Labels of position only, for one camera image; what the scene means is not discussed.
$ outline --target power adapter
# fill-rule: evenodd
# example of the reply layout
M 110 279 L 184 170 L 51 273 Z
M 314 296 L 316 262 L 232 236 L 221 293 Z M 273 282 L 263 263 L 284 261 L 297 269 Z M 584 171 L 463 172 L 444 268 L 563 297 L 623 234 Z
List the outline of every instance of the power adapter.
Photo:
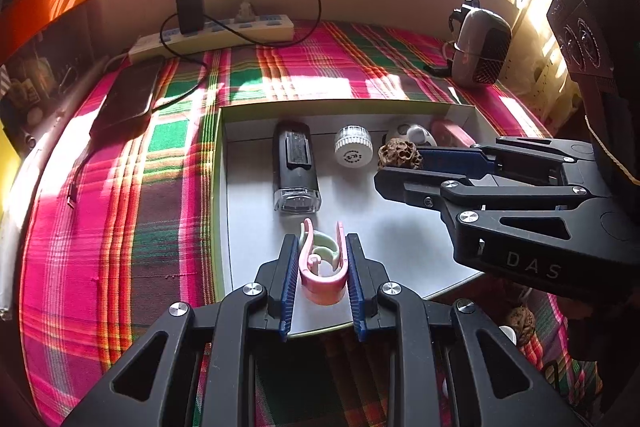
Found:
M 204 0 L 175 0 L 175 6 L 180 33 L 197 33 L 204 28 Z

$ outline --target orange box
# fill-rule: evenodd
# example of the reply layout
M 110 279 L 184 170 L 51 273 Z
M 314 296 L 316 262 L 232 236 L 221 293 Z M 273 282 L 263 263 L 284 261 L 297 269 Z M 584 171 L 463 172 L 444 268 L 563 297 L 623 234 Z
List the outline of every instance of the orange box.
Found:
M 0 64 L 62 14 L 86 0 L 13 0 L 0 12 Z

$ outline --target light green plastic clip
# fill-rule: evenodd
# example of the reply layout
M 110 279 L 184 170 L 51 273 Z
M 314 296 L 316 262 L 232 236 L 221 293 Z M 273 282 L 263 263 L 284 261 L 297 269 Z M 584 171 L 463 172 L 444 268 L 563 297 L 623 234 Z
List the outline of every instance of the light green plastic clip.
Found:
M 299 250 L 302 251 L 302 246 L 305 244 L 306 232 L 305 223 L 300 223 L 300 241 L 298 242 Z M 325 233 L 314 230 L 314 247 L 311 253 L 315 253 L 320 256 L 320 259 L 327 261 L 334 271 L 338 269 L 340 264 L 340 252 L 338 251 L 338 244 L 335 239 L 331 238 Z

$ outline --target pink hook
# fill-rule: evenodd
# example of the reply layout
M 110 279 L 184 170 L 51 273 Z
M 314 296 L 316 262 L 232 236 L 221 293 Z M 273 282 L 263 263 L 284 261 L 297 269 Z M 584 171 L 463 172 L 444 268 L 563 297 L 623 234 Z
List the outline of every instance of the pink hook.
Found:
M 298 269 L 302 281 L 302 292 L 311 302 L 321 306 L 330 306 L 338 303 L 344 295 L 347 282 L 349 263 L 347 260 L 347 243 L 344 238 L 342 223 L 338 221 L 335 226 L 338 249 L 340 251 L 340 264 L 338 273 L 329 277 L 321 277 L 313 273 L 318 270 L 320 256 L 312 253 L 314 245 L 314 227 L 308 217 L 305 219 L 305 244 L 300 251 Z

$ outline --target blue gripper pad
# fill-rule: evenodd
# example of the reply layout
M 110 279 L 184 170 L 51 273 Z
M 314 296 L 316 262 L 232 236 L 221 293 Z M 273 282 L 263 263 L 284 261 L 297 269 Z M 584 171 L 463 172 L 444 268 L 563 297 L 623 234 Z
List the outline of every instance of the blue gripper pad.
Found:
M 293 241 L 289 254 L 289 265 L 287 266 L 287 276 L 284 281 L 284 290 L 280 297 L 280 338 L 287 340 L 287 335 L 291 330 L 291 319 L 293 318 L 293 301 L 296 297 L 296 284 L 298 283 L 298 239 Z
M 461 174 L 472 180 L 481 180 L 495 174 L 495 164 L 480 149 L 429 147 L 418 149 L 422 156 L 422 170 Z
M 349 270 L 347 277 L 347 287 L 349 289 L 349 301 L 351 303 L 351 316 L 353 317 L 353 329 L 356 331 L 358 340 L 364 342 L 367 338 L 367 323 L 364 314 L 364 294 L 360 279 L 356 270 L 356 264 L 351 251 L 351 242 L 346 239 L 347 244 L 347 260 L 349 262 Z

